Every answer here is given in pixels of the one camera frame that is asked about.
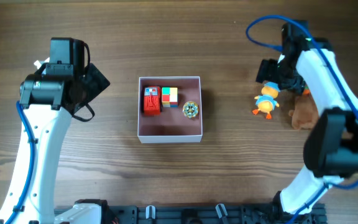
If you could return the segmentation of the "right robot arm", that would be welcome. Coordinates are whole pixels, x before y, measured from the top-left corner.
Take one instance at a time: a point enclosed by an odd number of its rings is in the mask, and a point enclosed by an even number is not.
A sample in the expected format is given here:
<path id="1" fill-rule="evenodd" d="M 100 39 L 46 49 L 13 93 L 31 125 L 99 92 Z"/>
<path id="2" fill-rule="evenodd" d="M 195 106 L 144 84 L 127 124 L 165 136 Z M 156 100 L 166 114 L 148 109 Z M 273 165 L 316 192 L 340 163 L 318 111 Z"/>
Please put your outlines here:
<path id="1" fill-rule="evenodd" d="M 278 90 L 309 90 L 316 105 L 318 120 L 303 148 L 304 166 L 277 196 L 281 211 L 297 216 L 310 213 L 332 187 L 358 187 L 358 98 L 329 41 L 313 37 L 306 21 L 283 21 L 282 43 L 273 46 L 280 57 L 263 60 L 256 80 Z"/>

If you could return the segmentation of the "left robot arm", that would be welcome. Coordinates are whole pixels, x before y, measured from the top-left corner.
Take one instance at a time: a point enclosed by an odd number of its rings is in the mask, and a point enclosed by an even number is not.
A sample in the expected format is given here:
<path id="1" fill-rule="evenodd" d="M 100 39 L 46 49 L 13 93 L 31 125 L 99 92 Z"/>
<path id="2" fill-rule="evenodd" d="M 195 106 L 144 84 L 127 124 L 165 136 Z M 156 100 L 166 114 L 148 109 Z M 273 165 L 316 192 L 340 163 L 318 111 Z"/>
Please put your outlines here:
<path id="1" fill-rule="evenodd" d="M 53 37 L 50 56 L 20 85 L 16 103 L 22 123 L 21 138 L 0 223 L 111 223 L 114 214 L 107 201 L 81 199 L 57 215 L 55 180 L 63 140 L 73 119 L 110 82 L 90 62 L 82 40 Z"/>

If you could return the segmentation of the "yellow duck toy blue hat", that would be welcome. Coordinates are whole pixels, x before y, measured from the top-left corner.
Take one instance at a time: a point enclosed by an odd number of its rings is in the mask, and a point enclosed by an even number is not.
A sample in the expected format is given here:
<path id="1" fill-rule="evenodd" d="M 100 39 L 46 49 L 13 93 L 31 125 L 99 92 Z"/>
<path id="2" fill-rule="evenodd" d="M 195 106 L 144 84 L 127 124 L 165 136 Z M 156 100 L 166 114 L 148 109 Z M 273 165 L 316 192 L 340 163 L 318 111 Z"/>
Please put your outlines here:
<path id="1" fill-rule="evenodd" d="M 259 112 L 266 114 L 266 119 L 272 119 L 271 112 L 279 107 L 279 103 L 275 100 L 280 93 L 279 85 L 274 82 L 267 82 L 264 84 L 264 87 L 261 89 L 261 95 L 255 96 L 256 100 L 255 105 L 256 109 L 252 110 L 254 115 L 257 115 Z"/>

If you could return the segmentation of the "white box pink inside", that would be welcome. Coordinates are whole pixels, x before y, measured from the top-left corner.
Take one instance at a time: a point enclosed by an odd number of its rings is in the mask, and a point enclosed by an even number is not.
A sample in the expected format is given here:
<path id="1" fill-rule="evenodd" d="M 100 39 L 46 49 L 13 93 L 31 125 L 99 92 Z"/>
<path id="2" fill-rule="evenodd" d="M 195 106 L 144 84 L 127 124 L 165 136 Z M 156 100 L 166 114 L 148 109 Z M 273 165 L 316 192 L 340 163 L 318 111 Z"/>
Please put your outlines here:
<path id="1" fill-rule="evenodd" d="M 162 108 L 156 116 L 144 114 L 144 92 L 148 86 L 177 87 L 178 107 Z M 199 106 L 195 118 L 187 118 L 182 112 L 183 105 L 188 101 L 194 101 Z M 203 137 L 201 78 L 140 77 L 137 114 L 137 137 L 142 144 L 200 142 Z"/>

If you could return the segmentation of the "yellow round spinner toy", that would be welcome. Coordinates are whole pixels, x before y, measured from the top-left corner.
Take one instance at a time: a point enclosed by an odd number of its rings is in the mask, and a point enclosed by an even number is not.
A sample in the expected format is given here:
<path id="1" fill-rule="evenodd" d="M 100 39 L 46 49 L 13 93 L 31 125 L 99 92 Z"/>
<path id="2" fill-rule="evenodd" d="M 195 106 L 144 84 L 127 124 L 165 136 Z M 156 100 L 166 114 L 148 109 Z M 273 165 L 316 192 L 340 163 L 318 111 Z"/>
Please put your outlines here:
<path id="1" fill-rule="evenodd" d="M 197 117 L 199 110 L 200 110 L 199 106 L 195 101 L 187 101 L 183 105 L 182 112 L 185 115 L 185 117 L 192 119 Z"/>

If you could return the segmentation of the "colourful puzzle cube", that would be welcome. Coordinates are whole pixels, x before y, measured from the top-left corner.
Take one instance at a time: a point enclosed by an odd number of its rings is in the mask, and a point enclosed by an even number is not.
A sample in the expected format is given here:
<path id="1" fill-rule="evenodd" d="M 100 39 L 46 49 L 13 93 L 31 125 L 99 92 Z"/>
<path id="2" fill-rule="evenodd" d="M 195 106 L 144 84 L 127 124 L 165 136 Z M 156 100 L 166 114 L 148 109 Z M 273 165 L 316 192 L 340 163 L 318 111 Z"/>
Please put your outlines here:
<path id="1" fill-rule="evenodd" d="M 164 108 L 172 108 L 178 106 L 178 88 L 163 87 L 162 88 L 162 106 Z"/>

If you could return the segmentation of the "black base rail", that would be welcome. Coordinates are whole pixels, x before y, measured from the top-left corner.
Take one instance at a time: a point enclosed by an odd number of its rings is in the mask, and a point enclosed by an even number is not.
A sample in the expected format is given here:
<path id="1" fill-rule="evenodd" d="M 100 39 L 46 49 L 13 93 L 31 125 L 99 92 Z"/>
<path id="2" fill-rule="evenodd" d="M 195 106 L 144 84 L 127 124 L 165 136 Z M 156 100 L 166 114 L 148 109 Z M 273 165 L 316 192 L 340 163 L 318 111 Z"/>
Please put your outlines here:
<path id="1" fill-rule="evenodd" d="M 278 214 L 269 203 L 226 205 L 226 214 L 220 215 L 215 206 L 208 207 L 156 207 L 155 217 L 147 215 L 145 207 L 110 206 L 115 219 L 111 223 L 122 224 L 181 224 L 181 223 L 236 223 L 262 224 L 286 223 L 292 215 Z"/>

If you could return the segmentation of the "brown plush toy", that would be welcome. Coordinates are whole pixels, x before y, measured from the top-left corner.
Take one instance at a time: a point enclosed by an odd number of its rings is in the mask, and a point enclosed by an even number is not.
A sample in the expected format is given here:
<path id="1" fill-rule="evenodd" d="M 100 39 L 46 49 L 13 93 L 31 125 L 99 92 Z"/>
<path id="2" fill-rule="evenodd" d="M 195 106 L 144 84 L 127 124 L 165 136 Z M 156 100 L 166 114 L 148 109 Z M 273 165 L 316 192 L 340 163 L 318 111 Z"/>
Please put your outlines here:
<path id="1" fill-rule="evenodd" d="M 288 112 L 293 129 L 313 129 L 319 119 L 318 109 L 309 89 L 295 97 L 295 107 Z"/>

